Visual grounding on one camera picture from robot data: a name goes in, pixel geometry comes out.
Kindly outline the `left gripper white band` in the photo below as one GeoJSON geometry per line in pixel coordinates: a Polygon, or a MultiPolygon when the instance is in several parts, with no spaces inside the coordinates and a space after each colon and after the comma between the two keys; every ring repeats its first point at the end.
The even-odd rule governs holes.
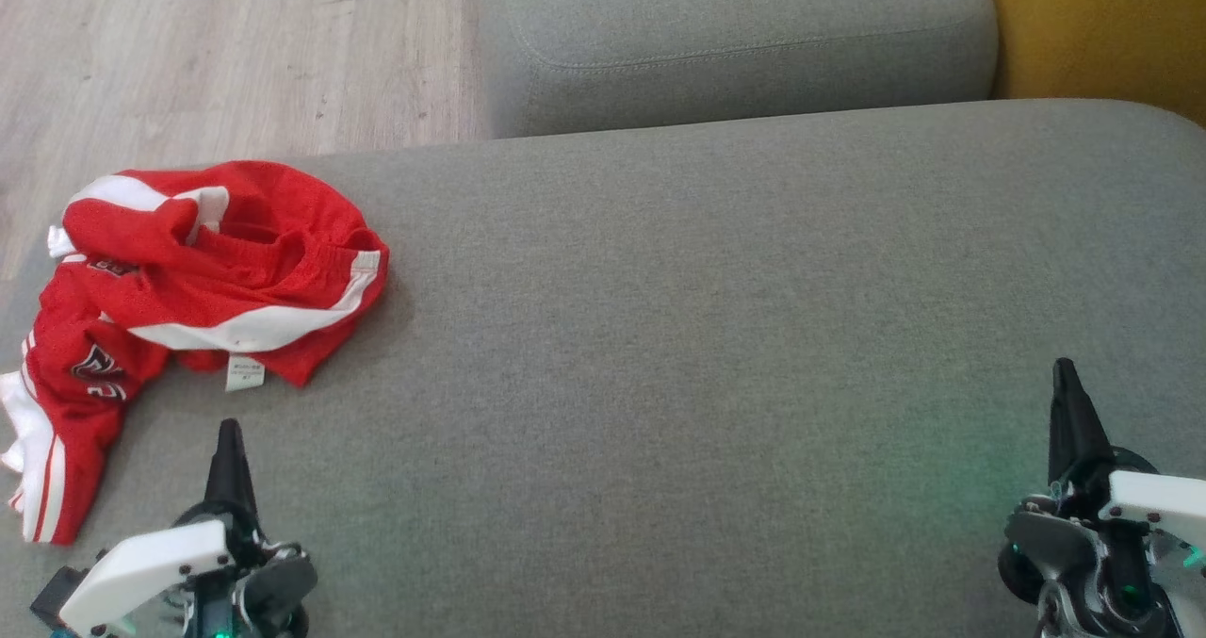
{"type": "Polygon", "coordinates": [[[318,570],[306,549],[271,542],[260,527],[242,429],[236,418],[224,418],[205,504],[171,528],[110,548],[63,599],[57,620],[77,637],[134,637],[131,613],[163,599],[185,637],[306,637],[304,599],[316,586],[318,570]]]}

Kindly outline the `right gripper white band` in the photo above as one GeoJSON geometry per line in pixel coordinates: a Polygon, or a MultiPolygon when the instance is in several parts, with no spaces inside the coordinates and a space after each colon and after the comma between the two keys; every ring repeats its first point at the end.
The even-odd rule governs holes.
{"type": "Polygon", "coordinates": [[[1052,367],[1048,482],[1008,515],[999,552],[1036,636],[1204,634],[1204,602],[1185,591],[1204,579],[1204,480],[1112,446],[1069,358],[1052,367]]]}

